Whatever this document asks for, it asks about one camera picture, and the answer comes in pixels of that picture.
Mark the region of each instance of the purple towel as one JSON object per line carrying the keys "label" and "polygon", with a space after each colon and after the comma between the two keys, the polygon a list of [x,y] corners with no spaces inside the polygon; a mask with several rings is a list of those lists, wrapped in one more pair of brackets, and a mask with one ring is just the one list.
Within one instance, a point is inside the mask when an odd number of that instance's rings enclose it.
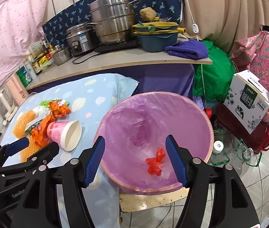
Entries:
{"label": "purple towel", "polygon": [[202,59],[207,58],[208,49],[202,41],[197,41],[195,39],[190,39],[189,41],[177,42],[172,46],[165,47],[165,51],[169,55],[175,55],[183,58],[189,59]]}

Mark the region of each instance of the purple trash bag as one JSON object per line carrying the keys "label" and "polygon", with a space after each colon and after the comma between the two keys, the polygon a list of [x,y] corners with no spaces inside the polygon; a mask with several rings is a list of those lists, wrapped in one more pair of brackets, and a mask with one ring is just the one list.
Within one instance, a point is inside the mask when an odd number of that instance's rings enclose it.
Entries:
{"label": "purple trash bag", "polygon": [[[103,117],[95,136],[105,138],[103,170],[129,194],[158,195],[180,189],[165,149],[169,134],[193,157],[208,161],[213,128],[193,101],[169,92],[142,93],[124,100]],[[145,159],[156,157],[160,147],[165,156],[157,177],[148,173]]]}

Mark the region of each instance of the metal screw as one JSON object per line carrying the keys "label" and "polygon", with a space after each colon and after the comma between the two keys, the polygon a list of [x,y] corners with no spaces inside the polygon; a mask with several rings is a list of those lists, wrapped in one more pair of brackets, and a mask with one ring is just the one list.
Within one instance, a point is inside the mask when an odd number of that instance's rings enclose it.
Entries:
{"label": "metal screw", "polygon": [[38,170],[40,171],[44,171],[47,168],[47,166],[45,166],[44,164],[41,165],[40,167],[38,167]]}
{"label": "metal screw", "polygon": [[193,163],[194,164],[200,164],[201,163],[201,159],[199,159],[199,158],[193,158]]}
{"label": "metal screw", "polygon": [[233,169],[233,166],[232,166],[231,164],[226,164],[226,165],[225,165],[225,168],[226,168],[227,170],[232,170],[232,169]]}
{"label": "metal screw", "polygon": [[77,164],[79,162],[78,159],[71,159],[70,164]]}

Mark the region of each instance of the pink paper cup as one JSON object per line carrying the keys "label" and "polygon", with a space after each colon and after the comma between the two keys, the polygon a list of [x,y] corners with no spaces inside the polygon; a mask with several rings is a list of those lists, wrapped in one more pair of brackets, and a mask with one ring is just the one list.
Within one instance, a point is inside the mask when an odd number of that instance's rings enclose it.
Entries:
{"label": "pink paper cup", "polygon": [[72,151],[81,138],[82,126],[79,121],[52,122],[47,128],[47,135],[65,151]]}

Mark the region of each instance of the beige curtain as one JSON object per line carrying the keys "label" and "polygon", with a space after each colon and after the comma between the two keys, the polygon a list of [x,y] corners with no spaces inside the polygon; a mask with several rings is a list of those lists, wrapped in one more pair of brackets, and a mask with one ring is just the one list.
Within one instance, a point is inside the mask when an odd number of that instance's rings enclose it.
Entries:
{"label": "beige curtain", "polygon": [[[189,0],[199,38],[228,52],[234,40],[252,37],[269,26],[269,0]],[[185,1],[181,26],[190,36],[193,21]]]}

